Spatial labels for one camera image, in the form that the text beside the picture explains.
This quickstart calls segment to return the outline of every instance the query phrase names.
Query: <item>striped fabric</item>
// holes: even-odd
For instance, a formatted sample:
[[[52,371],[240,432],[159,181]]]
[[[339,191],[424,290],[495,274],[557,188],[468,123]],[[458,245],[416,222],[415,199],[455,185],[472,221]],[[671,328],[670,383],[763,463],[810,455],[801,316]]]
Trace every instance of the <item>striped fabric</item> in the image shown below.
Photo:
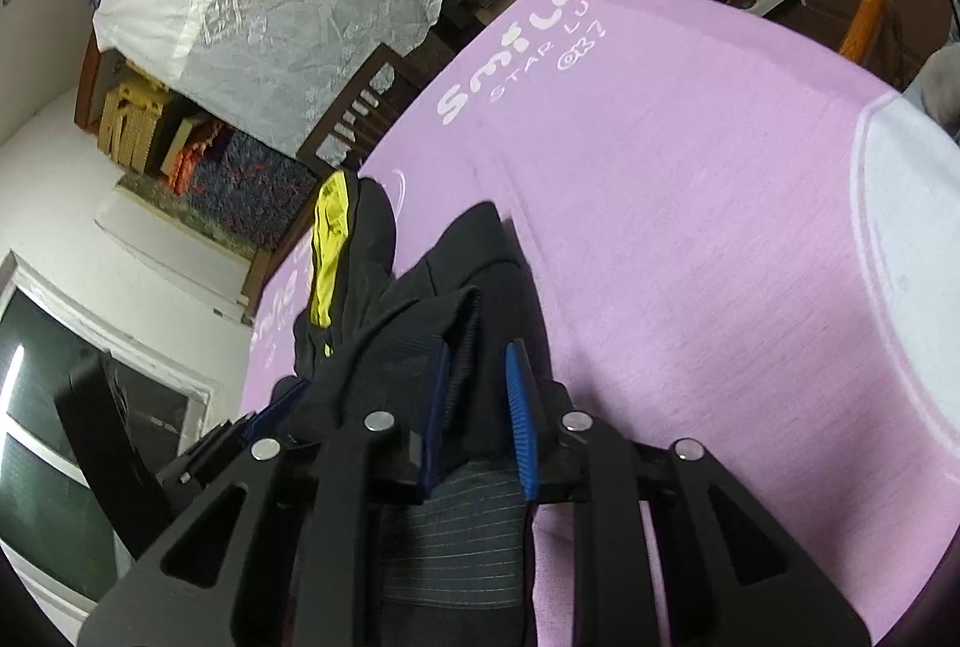
[[[512,463],[475,461],[382,522],[383,598],[467,609],[521,603],[527,504]]]

